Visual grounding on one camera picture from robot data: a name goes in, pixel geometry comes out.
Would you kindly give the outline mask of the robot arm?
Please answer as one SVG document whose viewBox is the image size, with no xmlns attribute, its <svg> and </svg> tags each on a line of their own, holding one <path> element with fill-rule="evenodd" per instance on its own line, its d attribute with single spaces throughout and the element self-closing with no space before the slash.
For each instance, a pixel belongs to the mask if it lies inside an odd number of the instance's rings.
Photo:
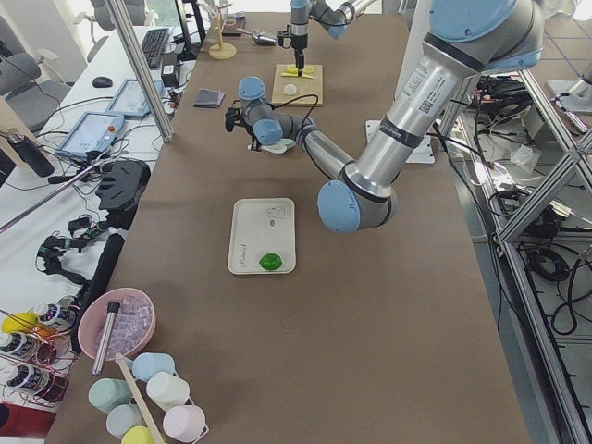
<svg viewBox="0 0 592 444">
<path fill-rule="evenodd" d="M 277 112 L 255 76 L 242 79 L 225 127 L 242 127 L 253 149 L 295 141 L 329 179 L 319 191 L 318 213 L 338 233 L 377 228 L 396 211 L 391 185 L 459 85 L 486 72 L 536 65 L 544 15 L 535 1 L 434 1 L 423 55 L 358 159 L 353 159 L 310 117 Z"/>
<path fill-rule="evenodd" d="M 337 9 L 333 9 L 322 0 L 291 0 L 290 22 L 285 30 L 277 32 L 277 43 L 281 48 L 293 49 L 296 75 L 304 76 L 304 50 L 308 46 L 310 20 L 319 23 L 332 38 L 338 39 L 348 25 L 373 3 L 373 0 L 343 1 Z"/>
</svg>

